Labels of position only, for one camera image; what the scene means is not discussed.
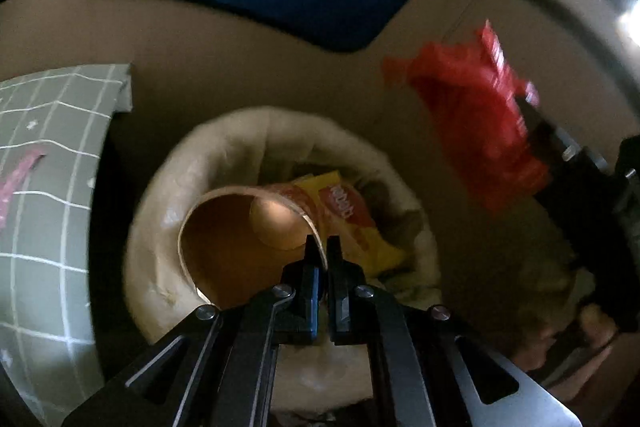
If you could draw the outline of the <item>person's right hand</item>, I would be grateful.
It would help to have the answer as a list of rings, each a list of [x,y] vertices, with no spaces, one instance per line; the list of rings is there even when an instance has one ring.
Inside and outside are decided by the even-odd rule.
[[[615,322],[594,303],[582,306],[565,329],[534,318],[510,360],[525,373],[550,371],[544,387],[569,403],[597,373],[618,337]]]

